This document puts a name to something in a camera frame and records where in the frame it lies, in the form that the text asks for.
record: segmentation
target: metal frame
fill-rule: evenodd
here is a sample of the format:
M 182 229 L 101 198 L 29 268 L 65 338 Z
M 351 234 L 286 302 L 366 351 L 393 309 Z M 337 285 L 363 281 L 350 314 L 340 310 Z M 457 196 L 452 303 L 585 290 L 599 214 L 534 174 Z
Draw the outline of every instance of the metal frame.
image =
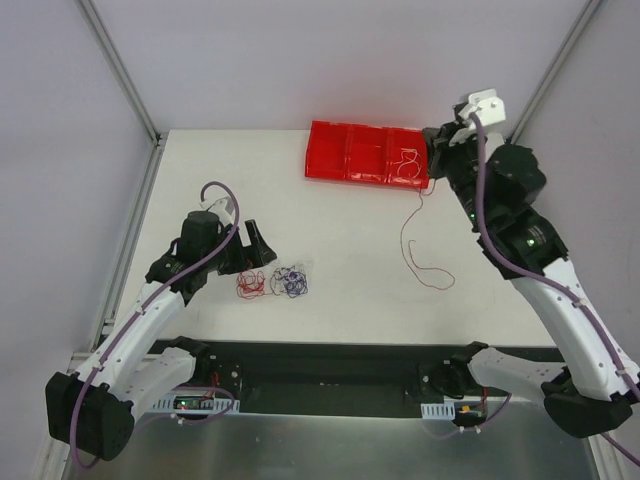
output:
M 43 451 L 33 474 L 37 480 L 60 480 L 69 460 L 69 445 L 54 440 L 47 434 Z
M 596 14 L 600 11 L 600 7 L 606 2 L 607 0 L 587 0 L 584 4 L 578 17 L 573 22 L 573 25 L 571 25 L 569 33 L 567 33 L 567 36 L 562 41 L 558 53 L 556 53 L 553 60 L 551 60 L 533 95 L 531 95 L 527 105 L 524 107 L 520 118 L 518 118 L 513 133 L 508 138 L 509 143 L 518 143 L 518 140 L 522 137 L 522 133 L 527 128 L 527 125 L 529 125 L 531 117 L 540 106 L 542 100 L 547 96 L 549 88 L 553 85 L 554 80 L 566 65 L 567 59 L 573 53 L 580 38 L 582 38 L 582 34 L 587 30 L 587 27 L 593 23 Z
M 589 446 L 600 480 L 625 480 L 628 478 L 625 459 L 600 435 L 589 438 Z
M 164 153 L 165 141 L 166 137 L 164 135 L 161 136 L 158 145 L 156 145 L 151 152 L 144 174 L 140 179 L 140 184 L 137 188 L 138 193 L 129 212 L 127 231 L 124 239 L 122 240 L 122 244 L 118 249 L 116 264 L 109 277 L 110 281 L 108 287 L 100 302 L 96 322 L 97 325 L 93 335 L 91 349 L 95 349 L 98 345 L 105 326 L 113 325 L 115 321 L 118 305 L 120 304 L 122 292 L 127 280 L 129 267 L 133 260 L 138 236 L 140 235 L 140 230 L 142 228 L 142 221 L 147 211 L 147 206 L 149 205 L 149 198 L 151 197 L 153 184 L 160 167 L 162 154 Z
M 140 97 L 140 93 L 136 88 L 133 80 L 129 76 L 129 72 L 116 49 L 113 40 L 111 40 L 111 36 L 105 27 L 102 18 L 100 18 L 100 14 L 98 13 L 98 9 L 96 8 L 93 0 L 75 0 L 76 5 L 80 9 L 82 16 L 87 22 L 89 26 L 89 30 L 93 34 L 96 43 L 102 50 L 102 53 L 111 68 L 111 72 L 115 77 L 118 85 L 122 88 L 122 93 L 127 98 L 129 105 L 133 109 L 134 113 L 138 117 L 138 121 L 142 125 L 142 127 L 147 132 L 149 139 L 154 143 L 154 146 L 158 143 L 160 139 L 160 133 L 158 129 L 155 127 L 147 108 L 145 107 L 142 98 Z

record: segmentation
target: white wall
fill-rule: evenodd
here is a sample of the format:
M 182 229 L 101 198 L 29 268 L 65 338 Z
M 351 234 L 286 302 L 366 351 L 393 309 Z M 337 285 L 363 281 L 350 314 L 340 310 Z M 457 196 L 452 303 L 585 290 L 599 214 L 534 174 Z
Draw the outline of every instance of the white wall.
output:
M 3 2 L 0 65 L 0 476 L 23 479 L 150 146 L 74 2 Z
M 497 87 L 510 127 L 585 0 L 97 0 L 162 131 L 424 127 Z
M 605 4 L 521 141 L 549 183 L 537 206 L 557 225 L 591 300 L 640 361 L 640 4 Z M 640 409 L 622 429 L 640 455 Z M 631 466 L 632 478 L 639 469 Z

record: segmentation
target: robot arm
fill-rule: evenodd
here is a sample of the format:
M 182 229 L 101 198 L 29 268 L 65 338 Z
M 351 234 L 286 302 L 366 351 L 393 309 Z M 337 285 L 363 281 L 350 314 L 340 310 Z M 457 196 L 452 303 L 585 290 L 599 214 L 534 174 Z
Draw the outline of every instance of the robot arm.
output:
M 530 149 L 498 142 L 500 145 L 481 169 L 478 142 L 486 139 L 478 139 L 479 129 L 472 117 L 475 114 L 474 120 L 479 120 L 489 133 L 505 120 L 504 104 L 495 90 L 469 95 L 454 111 L 456 121 L 438 131 L 424 131 L 430 151 L 429 174 L 434 179 L 448 179 L 474 231 L 480 231 L 476 217 L 477 180 L 480 171 L 486 171 L 483 220 L 492 245 L 482 238 L 478 243 L 503 278 L 511 281 L 534 308 L 566 367 L 529 362 L 475 343 L 452 359 L 448 367 L 458 370 L 453 378 L 462 379 L 453 388 L 460 393 L 469 385 L 492 386 L 542 403 L 551 418 L 576 437 L 617 428 L 631 415 L 631 405 L 637 402 L 634 387 L 638 383 L 638 365 L 595 313 L 553 225 L 531 207 L 546 183 L 536 158 Z M 493 247 L 507 262 L 497 260 Z M 538 279 L 528 276 L 529 272 Z M 567 294 L 543 283 L 545 279 L 568 289 Z M 582 308 L 585 305 L 592 312 L 589 321 Z M 611 350 L 619 357 L 622 368 L 613 361 Z
M 251 244 L 242 245 L 231 225 L 230 198 L 203 201 L 202 207 L 189 213 L 180 237 L 151 265 L 140 295 L 96 352 L 73 374 L 56 373 L 49 380 L 45 393 L 53 438 L 111 460 L 127 444 L 136 421 L 159 398 L 187 382 L 210 385 L 208 348 L 184 337 L 137 371 L 210 272 L 233 274 L 276 259 L 254 220 L 245 222 Z

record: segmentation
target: red tray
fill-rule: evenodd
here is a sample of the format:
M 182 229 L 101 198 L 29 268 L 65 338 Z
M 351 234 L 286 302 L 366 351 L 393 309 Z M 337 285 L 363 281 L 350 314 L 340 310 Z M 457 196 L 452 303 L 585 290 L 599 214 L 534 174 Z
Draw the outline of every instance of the red tray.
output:
M 420 130 L 314 121 L 305 176 L 426 188 L 427 146 Z

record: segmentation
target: purple cable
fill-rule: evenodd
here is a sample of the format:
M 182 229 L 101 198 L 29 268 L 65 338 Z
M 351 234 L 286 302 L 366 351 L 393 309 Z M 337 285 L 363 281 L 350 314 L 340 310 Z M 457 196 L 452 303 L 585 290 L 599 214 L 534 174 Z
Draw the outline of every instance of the purple cable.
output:
M 495 418 L 505 410 L 505 407 L 509 404 L 510 401 L 511 401 L 511 394 L 507 395 L 507 397 L 504 399 L 504 402 L 502 402 L 502 404 L 498 407 L 498 409 L 495 412 L 493 412 L 489 416 L 489 418 L 487 418 L 484 422 L 478 425 L 478 428 L 480 428 L 480 430 L 482 431 L 482 429 L 488 427 L 491 423 L 493 423 Z M 427 434 L 435 440 L 449 440 L 450 438 L 453 438 L 460 433 L 477 432 L 477 430 L 475 428 L 464 428 L 462 430 L 457 428 L 456 430 L 452 430 L 451 432 L 445 433 L 444 435 L 436 435 L 435 433 L 431 433 L 426 429 L 425 429 L 425 432 L 427 432 Z
M 625 457 L 627 457 L 630 462 L 635 464 L 637 467 L 640 467 L 640 460 L 638 460 L 633 455 L 633 453 L 631 453 L 629 450 L 627 450 L 622 445 L 620 445 L 618 442 L 616 442 L 613 438 L 611 438 L 611 436 L 608 433 L 601 433 L 600 435 L 602 435 L 604 437 L 604 439 L 607 442 L 609 442 L 611 445 L 613 445 L 613 447 L 615 449 L 617 449 L 621 454 L 623 454 Z
M 598 337 L 600 338 L 607 352 L 611 356 L 611 360 L 613 364 L 615 365 L 618 372 L 620 372 L 619 375 L 624 379 L 625 383 L 629 387 L 629 390 L 631 390 L 635 395 L 635 397 L 638 399 L 638 401 L 640 401 L 640 389 L 638 389 L 638 386 L 633 381 L 631 376 L 625 372 L 622 359 L 620 358 L 620 355 L 618 355 L 618 352 L 616 351 L 616 348 L 613 346 L 613 343 L 609 339 L 609 336 L 607 335 L 604 328 L 602 327 L 602 325 L 600 324 L 600 322 L 598 321 L 594 313 L 591 311 L 591 309 L 587 305 L 583 305 L 581 303 L 580 297 L 578 297 L 575 293 L 573 293 L 570 289 L 568 289 L 564 285 L 561 285 L 560 283 L 554 280 L 551 280 L 550 278 L 543 277 L 542 275 L 538 275 L 537 273 L 530 272 L 529 270 L 521 268 L 518 265 L 510 262 L 509 260 L 507 260 L 505 257 L 502 256 L 502 254 L 498 251 L 498 249 L 495 247 L 495 245 L 491 241 L 491 237 L 489 236 L 489 231 L 487 230 L 487 225 L 485 223 L 485 216 L 484 216 L 484 189 L 486 185 L 485 179 L 487 174 L 487 166 L 486 166 L 487 151 L 486 151 L 485 142 L 484 142 L 485 131 L 484 131 L 484 127 L 482 126 L 482 122 L 478 118 L 478 115 L 476 115 L 475 113 L 470 113 L 469 118 L 473 121 L 473 123 L 475 123 L 476 129 L 478 131 L 478 178 L 476 181 L 476 218 L 477 218 L 478 229 L 480 230 L 480 236 L 482 237 L 482 241 L 484 242 L 485 247 L 487 248 L 487 250 L 489 250 L 489 253 L 491 254 L 491 256 L 503 267 L 508 268 L 509 270 L 517 273 L 518 275 L 529 277 L 539 282 L 542 282 L 545 285 L 548 285 L 551 288 L 556 289 L 558 292 L 568 297 L 573 303 L 573 305 L 577 306 L 577 308 L 579 308 L 582 311 L 584 316 L 587 317 L 587 320 L 589 320 L 589 323 L 591 324 L 593 329 L 596 331 L 596 333 L 598 334 Z M 614 447 L 616 448 L 621 447 L 621 445 L 619 445 L 617 442 L 614 443 L 615 441 L 611 437 L 605 436 L 605 439 L 607 439 Z M 619 451 L 620 453 L 625 455 L 627 458 L 629 458 L 633 463 L 640 466 L 640 460 L 633 457 L 633 455 L 631 455 L 627 450 L 619 448 Z
M 187 269 L 183 270 L 182 272 L 178 273 L 174 277 L 171 277 L 166 283 L 164 283 L 155 292 L 153 292 L 149 296 L 149 298 L 142 304 L 140 310 L 145 311 L 149 307 L 149 305 L 151 305 L 156 300 L 156 298 L 158 298 L 158 296 L 162 292 L 164 292 L 166 289 L 168 289 L 171 285 L 173 285 L 175 282 L 177 282 L 178 280 L 180 280 L 184 276 L 189 275 L 191 272 L 197 270 L 202 265 L 204 265 L 209 260 L 211 260 L 213 257 L 215 257 L 218 253 L 220 253 L 222 251 L 222 249 L 224 247 L 226 247 L 227 244 L 231 241 L 231 238 L 233 237 L 233 235 L 238 230 L 238 224 L 240 223 L 240 207 L 238 206 L 238 200 L 236 199 L 236 196 L 233 194 L 231 189 L 229 187 L 227 187 L 224 183 L 213 181 L 213 182 L 209 182 L 209 183 L 205 184 L 202 187 L 202 190 L 200 191 L 200 200 L 201 201 L 205 200 L 204 194 L 207 191 L 207 189 L 209 187 L 212 187 L 212 186 L 216 186 L 216 187 L 222 188 L 225 192 L 227 192 L 227 194 L 231 198 L 231 201 L 233 202 L 233 206 L 235 208 L 236 214 L 235 214 L 235 218 L 233 219 L 233 225 L 232 225 L 231 229 L 229 230 L 229 233 L 224 238 L 224 240 L 222 240 L 220 245 L 218 245 L 209 255 L 204 257 L 202 260 L 194 263 L 189 268 L 187 268 Z M 116 346 L 118 345 L 120 340 L 122 340 L 122 337 L 125 336 L 127 331 L 131 328 L 131 326 L 135 323 L 135 321 L 139 317 L 140 317 L 140 312 L 136 311 L 131 316 L 131 318 L 129 318 L 129 320 L 127 320 L 127 323 L 125 323 L 124 327 L 122 327 L 122 330 L 120 330 L 116 334 L 116 336 L 114 337 L 113 341 L 109 344 L 109 346 L 105 349 L 105 351 L 100 356 L 100 358 L 98 360 L 100 364 L 104 364 L 107 361 L 107 359 L 109 358 L 109 355 L 111 355 L 111 352 L 113 352 L 113 350 L 116 348 Z M 73 413 L 71 414 L 71 426 L 70 426 L 70 434 L 69 434 L 69 446 L 71 447 L 71 457 L 73 458 L 73 461 L 75 462 L 75 464 L 82 470 L 89 470 L 89 469 L 93 468 L 96 465 L 96 463 L 98 463 L 98 458 L 96 457 L 96 458 L 93 459 L 93 461 L 89 465 L 83 464 L 80 461 L 80 456 L 78 454 L 78 444 L 77 444 L 78 418 L 80 416 L 80 408 L 82 407 L 82 402 L 84 401 L 84 397 L 86 396 L 87 391 L 89 390 L 89 386 L 93 383 L 93 380 L 98 375 L 98 372 L 99 372 L 99 370 L 97 368 L 95 368 L 95 367 L 93 369 L 91 369 L 91 372 L 87 376 L 87 379 L 85 380 L 84 385 L 80 389 L 80 393 L 78 394 L 78 398 L 76 400 L 76 403 L 73 406 Z

